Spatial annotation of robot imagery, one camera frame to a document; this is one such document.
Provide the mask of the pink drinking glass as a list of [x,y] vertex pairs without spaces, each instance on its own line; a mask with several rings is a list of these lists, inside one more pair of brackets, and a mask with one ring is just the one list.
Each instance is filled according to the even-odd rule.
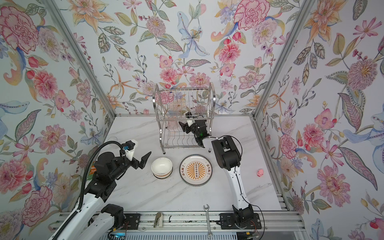
[[177,131],[178,130],[178,127],[179,127],[179,123],[177,120],[169,120],[168,121],[168,128],[171,130],[171,131]]

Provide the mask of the orange bowl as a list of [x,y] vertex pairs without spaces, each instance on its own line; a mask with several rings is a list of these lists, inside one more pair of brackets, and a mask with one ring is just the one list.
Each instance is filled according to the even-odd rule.
[[151,170],[152,173],[155,173],[157,175],[164,175],[169,172],[173,172],[173,163],[168,158],[158,158],[152,163]]

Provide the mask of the orange striped plate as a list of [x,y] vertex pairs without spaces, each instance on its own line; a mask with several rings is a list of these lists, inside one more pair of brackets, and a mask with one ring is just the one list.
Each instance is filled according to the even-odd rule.
[[213,175],[211,162],[202,155],[190,155],[184,158],[179,167],[181,175],[197,180],[207,175]]
[[187,175],[181,175],[181,178],[182,180],[189,186],[193,186],[193,187],[200,187],[200,186],[203,186],[205,184],[207,184],[210,180],[211,180],[211,175],[207,175],[205,177],[202,177],[201,179],[197,179],[197,180],[194,180],[194,179],[191,179],[189,178]]

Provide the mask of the cream white bowl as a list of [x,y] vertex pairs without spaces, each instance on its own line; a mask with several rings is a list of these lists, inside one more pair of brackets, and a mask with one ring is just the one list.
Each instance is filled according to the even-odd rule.
[[169,172],[169,173],[164,174],[164,175],[157,175],[157,174],[153,173],[154,176],[159,176],[159,177],[170,176],[171,174],[172,174],[172,172]]

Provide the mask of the white patterned plate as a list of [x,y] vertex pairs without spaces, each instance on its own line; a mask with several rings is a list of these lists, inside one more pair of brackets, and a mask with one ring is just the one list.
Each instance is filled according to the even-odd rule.
[[192,186],[192,187],[200,187],[200,186],[204,186],[204,185],[206,185],[210,180],[211,180],[210,178],[202,179],[202,180],[191,180],[191,179],[185,179],[185,178],[182,178],[182,181],[183,181],[184,183],[186,183],[187,185]]

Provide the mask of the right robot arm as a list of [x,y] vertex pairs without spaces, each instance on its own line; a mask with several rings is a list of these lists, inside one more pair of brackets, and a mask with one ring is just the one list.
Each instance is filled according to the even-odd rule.
[[182,131],[192,133],[200,147],[214,151],[218,166],[223,169],[229,181],[233,200],[233,222],[240,228],[252,221],[253,205],[249,203],[241,178],[242,149],[238,149],[234,138],[229,135],[213,137],[207,132],[206,120],[190,119],[179,122]]

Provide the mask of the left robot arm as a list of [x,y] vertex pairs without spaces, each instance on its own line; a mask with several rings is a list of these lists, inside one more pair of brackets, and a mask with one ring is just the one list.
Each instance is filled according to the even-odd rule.
[[112,152],[98,156],[96,172],[87,187],[82,187],[77,206],[51,240],[97,240],[108,230],[119,229],[128,221],[124,208],[107,204],[107,200],[117,186],[117,180],[130,168],[143,169],[151,155],[145,154],[141,161],[133,157],[134,151],[122,150],[116,157]]

